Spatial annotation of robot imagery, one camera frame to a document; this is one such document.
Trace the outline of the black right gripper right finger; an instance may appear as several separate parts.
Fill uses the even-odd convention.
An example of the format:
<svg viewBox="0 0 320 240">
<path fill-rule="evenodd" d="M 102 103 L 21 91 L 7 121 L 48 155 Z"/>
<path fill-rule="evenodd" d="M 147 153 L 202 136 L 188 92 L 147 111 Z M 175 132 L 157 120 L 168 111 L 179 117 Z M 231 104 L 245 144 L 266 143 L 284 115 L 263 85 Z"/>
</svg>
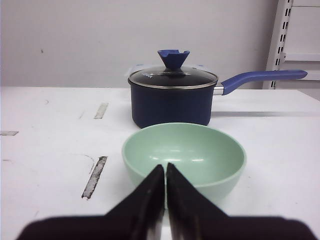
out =
<svg viewBox="0 0 320 240">
<path fill-rule="evenodd" d="M 314 240 L 303 222 L 278 216 L 229 216 L 204 197 L 174 164 L 166 169 L 174 240 Z"/>
</svg>

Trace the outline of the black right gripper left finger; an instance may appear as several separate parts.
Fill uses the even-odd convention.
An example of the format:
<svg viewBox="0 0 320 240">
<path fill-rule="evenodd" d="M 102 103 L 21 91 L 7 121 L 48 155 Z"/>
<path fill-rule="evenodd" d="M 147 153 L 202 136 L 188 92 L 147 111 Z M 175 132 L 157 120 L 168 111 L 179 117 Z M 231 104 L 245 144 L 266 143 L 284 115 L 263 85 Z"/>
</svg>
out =
<svg viewBox="0 0 320 240">
<path fill-rule="evenodd" d="M 28 224 L 19 240 L 159 240 L 165 210 L 165 174 L 158 164 L 105 215 L 51 217 Z"/>
</svg>

